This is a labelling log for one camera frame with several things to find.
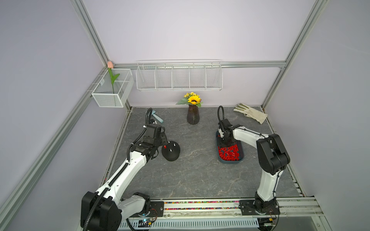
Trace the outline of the black dome screw fixture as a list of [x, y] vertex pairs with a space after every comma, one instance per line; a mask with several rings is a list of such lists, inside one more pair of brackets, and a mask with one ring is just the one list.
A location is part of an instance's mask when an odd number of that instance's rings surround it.
[[180, 156], [180, 145], [175, 141], [169, 141], [165, 145], [167, 146], [167, 149], [164, 149], [164, 145], [161, 148], [161, 153], [163, 157], [170, 162], [176, 161]]

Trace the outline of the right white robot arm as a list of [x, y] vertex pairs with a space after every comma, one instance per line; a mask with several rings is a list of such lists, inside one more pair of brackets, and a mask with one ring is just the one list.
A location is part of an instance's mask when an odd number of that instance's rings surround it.
[[258, 214], [265, 214], [273, 208], [278, 208], [277, 185], [281, 174], [290, 163], [289, 154], [280, 136], [257, 133], [240, 125], [233, 126], [228, 119], [219, 120], [218, 125], [216, 141], [221, 161], [225, 163], [241, 161], [244, 158], [240, 147], [242, 142], [257, 150], [262, 176], [251, 207]]

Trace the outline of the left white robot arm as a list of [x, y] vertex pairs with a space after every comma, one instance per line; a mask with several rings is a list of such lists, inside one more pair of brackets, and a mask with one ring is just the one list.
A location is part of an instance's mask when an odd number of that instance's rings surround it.
[[116, 231], [122, 220], [132, 215], [150, 213], [150, 197], [134, 193], [129, 199], [122, 195], [139, 170], [154, 158], [158, 148], [167, 144], [165, 129], [148, 124], [137, 140], [128, 147], [127, 158], [108, 181], [95, 192], [82, 198], [81, 227], [84, 231]]

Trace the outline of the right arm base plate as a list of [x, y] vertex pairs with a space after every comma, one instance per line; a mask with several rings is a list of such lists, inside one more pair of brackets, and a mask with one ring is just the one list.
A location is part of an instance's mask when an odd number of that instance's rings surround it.
[[280, 215], [279, 205], [276, 199], [263, 201], [262, 199], [240, 200], [239, 209], [242, 215]]

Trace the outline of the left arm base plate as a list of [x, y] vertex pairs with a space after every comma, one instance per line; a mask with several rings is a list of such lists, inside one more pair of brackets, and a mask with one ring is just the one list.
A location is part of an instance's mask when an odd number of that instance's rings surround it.
[[131, 215], [130, 218], [138, 217], [163, 217], [164, 214], [164, 202], [163, 201], [151, 201], [148, 211], [139, 212]]

